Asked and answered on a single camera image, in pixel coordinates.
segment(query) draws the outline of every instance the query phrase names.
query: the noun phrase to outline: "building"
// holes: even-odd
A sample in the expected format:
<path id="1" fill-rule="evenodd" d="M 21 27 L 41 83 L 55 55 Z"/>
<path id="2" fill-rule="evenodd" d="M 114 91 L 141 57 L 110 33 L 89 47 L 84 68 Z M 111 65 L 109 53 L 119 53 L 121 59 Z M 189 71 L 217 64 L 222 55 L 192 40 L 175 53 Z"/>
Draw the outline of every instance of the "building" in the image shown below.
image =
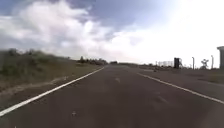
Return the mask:
<path id="1" fill-rule="evenodd" d="M 217 48 L 220 51 L 220 69 L 224 69 L 224 46 Z"/>

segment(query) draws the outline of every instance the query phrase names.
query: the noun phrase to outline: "asphalt road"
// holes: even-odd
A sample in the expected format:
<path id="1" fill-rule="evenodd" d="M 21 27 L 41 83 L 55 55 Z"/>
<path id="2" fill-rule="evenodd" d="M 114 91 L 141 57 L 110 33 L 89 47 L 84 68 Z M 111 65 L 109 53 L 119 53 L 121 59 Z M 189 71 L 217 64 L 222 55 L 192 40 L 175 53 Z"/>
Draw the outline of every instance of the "asphalt road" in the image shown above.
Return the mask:
<path id="1" fill-rule="evenodd" d="M 223 104 L 136 72 L 109 66 L 0 117 L 0 128 L 224 127 Z"/>

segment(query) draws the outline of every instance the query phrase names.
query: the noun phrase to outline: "road marking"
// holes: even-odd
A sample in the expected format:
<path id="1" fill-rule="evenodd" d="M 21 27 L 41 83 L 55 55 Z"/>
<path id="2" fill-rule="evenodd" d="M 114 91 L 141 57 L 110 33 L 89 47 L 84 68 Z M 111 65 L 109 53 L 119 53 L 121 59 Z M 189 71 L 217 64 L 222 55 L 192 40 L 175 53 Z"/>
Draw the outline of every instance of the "road marking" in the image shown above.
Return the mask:
<path id="1" fill-rule="evenodd" d="M 7 113 L 12 112 L 13 110 L 16 110 L 16 109 L 18 109 L 18 108 L 20 108 L 20 107 L 22 107 L 22 106 L 24 106 L 24 105 L 26 105 L 26 104 L 29 104 L 29 103 L 31 103 L 31 102 L 37 100 L 37 99 L 40 99 L 40 98 L 43 97 L 43 96 L 46 96 L 46 95 L 48 95 L 48 94 L 50 94 L 50 93 L 52 93 L 52 92 L 54 92 L 54 91 L 57 91 L 57 90 L 59 90 L 59 89 L 65 87 L 65 86 L 67 86 L 67 85 L 69 85 L 69 84 L 72 84 L 72 83 L 74 83 L 74 82 L 76 82 L 76 81 L 79 81 L 79 80 L 81 80 L 81 79 L 83 79 L 83 78 L 86 78 L 86 77 L 88 77 L 88 76 L 90 76 L 90 75 L 92 75 L 92 74 L 94 74 L 94 73 L 96 73 L 96 72 L 98 72 L 98 71 L 100 71 L 100 70 L 102 70 L 102 69 L 104 69 L 104 68 L 105 68 L 105 67 L 103 67 L 103 68 L 101 68 L 101 69 L 99 69 L 99 70 L 96 70 L 96 71 L 94 71 L 94 72 L 91 72 L 91 73 L 89 73 L 89 74 L 87 74 L 87 75 L 85 75 L 85 76 L 82 76 L 82 77 L 80 77 L 80 78 L 77 78 L 77 79 L 75 79 L 75 80 L 72 80 L 72 81 L 70 81 L 70 82 L 68 82 L 68 83 L 62 84 L 62 85 L 60 85 L 60 86 L 58 86 L 58 87 L 56 87 L 56 88 L 53 88 L 53 89 L 51 89 L 51 90 L 49 90 L 49 91 L 46 91 L 46 92 L 44 92 L 44 93 L 42 93 L 42 94 L 39 94 L 39 95 L 37 95 L 37 96 L 35 96 L 35 97 L 33 97 L 33 98 L 30 98 L 30 99 L 28 99 L 28 100 L 25 100 L 25 101 L 23 101 L 23 102 L 21 102 L 21 103 L 18 103 L 18 104 L 16 104 L 16 105 L 13 105 L 13 106 L 11 106 L 11 107 L 5 109 L 5 110 L 2 110 L 2 111 L 0 111 L 0 117 L 4 116 L 4 115 L 7 114 Z"/>
<path id="2" fill-rule="evenodd" d="M 76 112 L 75 112 L 75 111 L 74 111 L 74 112 L 72 112 L 72 115 L 73 115 L 73 116 L 75 116 L 75 115 L 76 115 Z"/>
<path id="3" fill-rule="evenodd" d="M 165 82 L 165 81 L 162 81 L 160 79 L 157 79 L 157 78 L 153 78 L 151 76 L 147 76 L 147 75 L 143 75 L 143 74 L 140 74 L 140 73 L 137 73 L 138 75 L 140 76 L 143 76 L 143 77 L 146 77 L 146 78 L 149 78 L 149 79 L 152 79 L 152 80 L 155 80 L 157 82 L 160 82 L 160 83 L 163 83 L 163 84 L 166 84 L 166 85 L 169 85 L 169 86 L 172 86 L 174 88 L 177 88 L 177 89 L 180 89 L 180 90 L 183 90 L 185 92 L 189 92 L 191 94 L 194 94 L 194 95 L 197 95 L 197 96 L 200 96 L 200 97 L 203 97 L 205 99 L 209 99 L 209 100 L 212 100 L 212 101 L 215 101 L 215 102 L 218 102 L 218 103 L 221 103 L 221 104 L 224 104 L 224 101 L 222 100 L 219 100 L 219 99 L 216 99 L 216 98 L 213 98 L 213 97 L 210 97 L 210 96 L 206 96 L 206 95 L 203 95 L 201 93 L 198 93 L 198 92 L 195 92 L 195 91 L 192 91 L 190 89 L 186 89 L 186 88 L 183 88 L 183 87 L 179 87 L 177 85 L 174 85 L 174 84 L 171 84 L 171 83 L 168 83 L 168 82 Z"/>
<path id="4" fill-rule="evenodd" d="M 162 102 L 164 102 L 164 103 L 166 103 L 166 104 L 169 103 L 169 102 L 168 102 L 165 98 L 163 98 L 162 96 L 158 96 L 158 98 L 159 98 Z"/>
<path id="5" fill-rule="evenodd" d="M 118 83 L 121 82 L 121 80 L 120 80 L 119 78 L 115 78 L 115 80 L 116 80 Z"/>

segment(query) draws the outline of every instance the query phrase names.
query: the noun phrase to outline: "cloud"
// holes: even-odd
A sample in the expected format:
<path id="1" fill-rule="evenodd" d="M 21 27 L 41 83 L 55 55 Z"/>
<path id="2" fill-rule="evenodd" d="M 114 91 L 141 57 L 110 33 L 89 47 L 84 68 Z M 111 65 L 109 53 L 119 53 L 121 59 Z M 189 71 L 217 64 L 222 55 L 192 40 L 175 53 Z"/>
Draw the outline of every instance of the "cloud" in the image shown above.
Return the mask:
<path id="1" fill-rule="evenodd" d="M 0 16 L 1 48 L 41 49 L 76 59 L 104 55 L 101 46 L 110 31 L 92 21 L 86 9 L 72 9 L 66 1 L 36 1 Z"/>
<path id="2" fill-rule="evenodd" d="M 164 22 L 175 0 L 68 0 L 77 7 L 92 7 L 90 14 L 104 25 L 122 29 L 131 24 Z"/>
<path id="3" fill-rule="evenodd" d="M 216 47 L 224 42 L 223 4 L 221 0 L 176 0 L 173 9 L 163 14 L 165 22 L 144 28 L 133 23 L 116 30 L 96 20 L 91 8 L 72 8 L 63 0 L 34 1 L 0 16 L 0 47 L 140 63 L 180 57 L 189 65 L 194 56 L 197 66 L 214 55 L 218 67 Z"/>

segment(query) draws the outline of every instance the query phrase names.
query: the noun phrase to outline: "pole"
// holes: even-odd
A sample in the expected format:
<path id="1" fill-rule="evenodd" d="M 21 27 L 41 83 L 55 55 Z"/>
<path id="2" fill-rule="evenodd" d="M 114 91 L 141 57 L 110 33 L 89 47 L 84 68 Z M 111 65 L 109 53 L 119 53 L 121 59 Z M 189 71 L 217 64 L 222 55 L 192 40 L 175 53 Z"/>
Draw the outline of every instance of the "pole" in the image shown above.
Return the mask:
<path id="1" fill-rule="evenodd" d="M 211 69 L 213 69 L 214 57 L 213 57 L 213 55 L 211 55 L 211 57 L 212 57 L 212 66 L 211 66 Z"/>
<path id="2" fill-rule="evenodd" d="M 194 61 L 195 61 L 195 59 L 194 59 L 194 57 L 192 57 L 192 59 L 193 59 L 193 70 L 194 70 Z"/>

